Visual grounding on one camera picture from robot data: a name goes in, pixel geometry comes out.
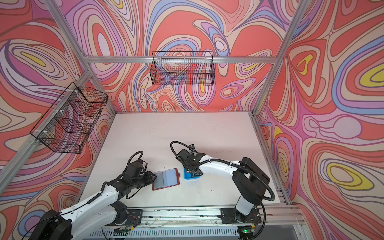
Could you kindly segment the blue plastic card tray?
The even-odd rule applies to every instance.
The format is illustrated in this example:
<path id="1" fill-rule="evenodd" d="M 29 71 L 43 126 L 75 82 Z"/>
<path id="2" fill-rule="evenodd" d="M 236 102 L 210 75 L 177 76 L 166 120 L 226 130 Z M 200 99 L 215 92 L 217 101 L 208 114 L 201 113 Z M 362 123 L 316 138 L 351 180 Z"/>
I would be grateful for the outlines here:
<path id="1" fill-rule="evenodd" d="M 192 173 L 187 172 L 185 169 L 183 169 L 184 173 L 184 179 L 187 181 L 197 180 L 200 176 L 194 176 Z"/>

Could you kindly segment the dark credit card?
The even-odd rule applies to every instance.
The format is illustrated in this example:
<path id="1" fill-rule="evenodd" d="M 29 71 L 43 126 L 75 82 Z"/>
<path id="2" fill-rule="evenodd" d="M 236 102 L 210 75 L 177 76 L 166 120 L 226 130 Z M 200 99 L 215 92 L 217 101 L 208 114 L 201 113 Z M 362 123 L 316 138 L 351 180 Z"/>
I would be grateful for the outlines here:
<path id="1" fill-rule="evenodd" d="M 162 189 L 165 187 L 165 175 L 164 172 L 156 173 L 156 179 L 154 181 L 154 189 Z"/>

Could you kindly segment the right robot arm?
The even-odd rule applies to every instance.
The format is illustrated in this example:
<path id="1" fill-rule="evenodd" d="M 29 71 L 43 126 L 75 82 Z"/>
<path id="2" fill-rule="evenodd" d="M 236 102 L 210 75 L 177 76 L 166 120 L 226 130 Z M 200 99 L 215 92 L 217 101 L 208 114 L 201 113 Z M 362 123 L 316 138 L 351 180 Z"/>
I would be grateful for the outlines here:
<path id="1" fill-rule="evenodd" d="M 212 174 L 231 179 L 240 197 L 233 208 L 222 208 L 218 217 L 223 224 L 259 224 L 262 222 L 258 206 L 263 206 L 263 200 L 272 202 L 276 196 L 269 186 L 270 178 L 250 158 L 240 161 L 226 161 L 213 158 L 179 141 L 170 143 L 172 153 L 183 165 L 184 170 L 192 177 Z"/>

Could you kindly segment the red leather card holder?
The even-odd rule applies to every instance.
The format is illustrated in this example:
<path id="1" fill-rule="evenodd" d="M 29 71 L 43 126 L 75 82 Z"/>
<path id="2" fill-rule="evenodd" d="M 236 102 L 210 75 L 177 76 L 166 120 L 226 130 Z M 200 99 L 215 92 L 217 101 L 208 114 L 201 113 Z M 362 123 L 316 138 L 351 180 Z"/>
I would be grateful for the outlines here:
<path id="1" fill-rule="evenodd" d="M 180 174 L 177 168 L 159 171 L 159 172 L 164 172 L 164 175 L 165 175 L 165 187 L 162 189 L 178 186 L 180 184 Z M 152 183 L 152 189 L 153 191 L 156 191 L 156 189 L 154 189 L 154 182 Z"/>

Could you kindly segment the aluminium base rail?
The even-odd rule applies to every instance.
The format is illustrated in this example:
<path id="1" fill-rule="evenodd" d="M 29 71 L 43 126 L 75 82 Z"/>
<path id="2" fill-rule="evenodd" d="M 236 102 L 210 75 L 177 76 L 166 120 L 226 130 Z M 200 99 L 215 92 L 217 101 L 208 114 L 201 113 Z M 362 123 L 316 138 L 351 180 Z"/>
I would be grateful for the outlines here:
<path id="1" fill-rule="evenodd" d="M 73 222 L 74 240 L 225 238 L 249 240 L 311 240 L 301 211 L 292 205 L 272 204 L 252 209 L 241 221 L 233 206 L 126 208 L 114 223 L 114 208 Z"/>

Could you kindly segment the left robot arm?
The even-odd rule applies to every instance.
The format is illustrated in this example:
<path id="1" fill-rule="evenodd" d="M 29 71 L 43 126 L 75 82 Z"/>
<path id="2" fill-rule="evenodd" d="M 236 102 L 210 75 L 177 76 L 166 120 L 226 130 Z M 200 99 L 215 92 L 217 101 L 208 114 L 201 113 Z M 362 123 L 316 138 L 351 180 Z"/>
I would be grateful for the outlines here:
<path id="1" fill-rule="evenodd" d="M 147 170 L 142 160 L 142 151 L 134 153 L 123 172 L 91 197 L 59 212 L 50 210 L 31 227 L 31 240 L 82 240 L 108 224 L 123 224 L 127 218 L 127 207 L 121 202 L 132 190 L 151 185 L 156 175 Z"/>

